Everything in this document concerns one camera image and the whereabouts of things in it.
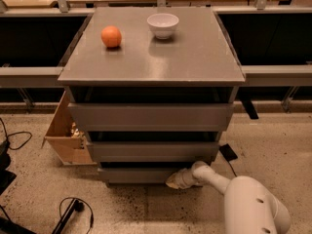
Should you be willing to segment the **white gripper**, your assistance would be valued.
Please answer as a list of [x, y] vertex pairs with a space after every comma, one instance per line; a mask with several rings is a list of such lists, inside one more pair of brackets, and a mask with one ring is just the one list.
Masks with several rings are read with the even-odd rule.
[[166, 185], [172, 189], [190, 188], [198, 186], [199, 181], [193, 176], [190, 169], [182, 169], [170, 175], [166, 180]]

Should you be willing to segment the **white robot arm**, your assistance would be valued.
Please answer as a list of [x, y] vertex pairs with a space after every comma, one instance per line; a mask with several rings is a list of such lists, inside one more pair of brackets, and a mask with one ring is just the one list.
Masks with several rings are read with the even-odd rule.
[[210, 184], [224, 196], [225, 234], [287, 234], [291, 215], [286, 206], [264, 185], [249, 176], [229, 179], [203, 161], [170, 175], [174, 189]]

